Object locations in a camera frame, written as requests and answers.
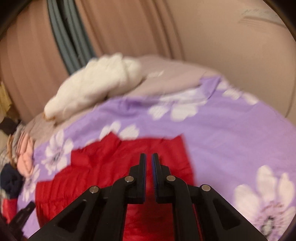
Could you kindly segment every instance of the purple floral bedsheet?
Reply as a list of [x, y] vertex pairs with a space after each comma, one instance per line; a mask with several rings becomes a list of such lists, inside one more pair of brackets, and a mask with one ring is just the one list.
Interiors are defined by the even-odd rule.
[[[18, 208], [35, 199], [36, 182], [70, 163], [72, 149], [110, 131], [122, 139], [182, 134], [195, 184], [209, 184], [268, 240], [278, 240], [296, 212], [296, 129], [278, 112], [220, 77], [198, 88], [146, 98], [115, 98], [96, 107], [34, 151], [35, 169]], [[34, 212], [26, 236], [39, 229]]]

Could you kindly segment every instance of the silver screw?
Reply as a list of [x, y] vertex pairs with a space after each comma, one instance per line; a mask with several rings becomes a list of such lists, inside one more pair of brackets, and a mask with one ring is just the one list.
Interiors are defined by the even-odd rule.
[[209, 185], [202, 185], [202, 190], [208, 192], [209, 190], [211, 190], [211, 187]]
[[134, 180], [134, 177], [132, 176], [126, 176], [125, 179], [124, 179], [126, 182], [130, 183]]
[[176, 177], [173, 175], [169, 175], [169, 176], [167, 176], [167, 180], [170, 182], [173, 182], [174, 180], [176, 180]]
[[91, 193], [96, 193], [96, 192], [99, 191], [99, 188], [98, 188], [97, 186], [92, 186], [92, 187], [90, 187], [89, 191], [90, 191]]

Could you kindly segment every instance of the red cloth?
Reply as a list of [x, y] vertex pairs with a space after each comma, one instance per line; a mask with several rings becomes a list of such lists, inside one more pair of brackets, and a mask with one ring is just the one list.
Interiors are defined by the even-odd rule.
[[123, 240], [174, 239], [171, 204], [157, 204], [154, 197], [151, 155], [158, 153], [160, 162], [176, 175], [193, 184], [192, 170], [180, 136], [168, 139], [121, 141], [110, 133], [100, 142], [74, 150], [71, 165], [56, 174], [52, 181], [36, 187], [36, 212], [42, 227], [90, 186], [111, 186], [139, 163], [140, 153], [147, 155], [146, 201], [128, 205]]
[[10, 223], [10, 221], [17, 214], [17, 198], [3, 199], [2, 209], [3, 209], [3, 214], [2, 214], [3, 217], [6, 218], [7, 223]]

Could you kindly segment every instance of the white cloth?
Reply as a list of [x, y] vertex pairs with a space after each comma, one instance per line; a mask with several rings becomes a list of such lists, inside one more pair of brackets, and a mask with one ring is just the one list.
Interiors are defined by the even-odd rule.
[[142, 80], [141, 63], [121, 53], [92, 59], [60, 86], [44, 108], [46, 118], [64, 121], [75, 113], [102, 101], [122, 95]]

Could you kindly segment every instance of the beige wall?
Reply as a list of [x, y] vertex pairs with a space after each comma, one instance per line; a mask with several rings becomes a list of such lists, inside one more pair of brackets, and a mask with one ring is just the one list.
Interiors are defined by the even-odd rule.
[[295, 82], [295, 41], [283, 26], [241, 15], [246, 8], [270, 10], [262, 0], [167, 3], [186, 60], [219, 70], [236, 86], [287, 114]]

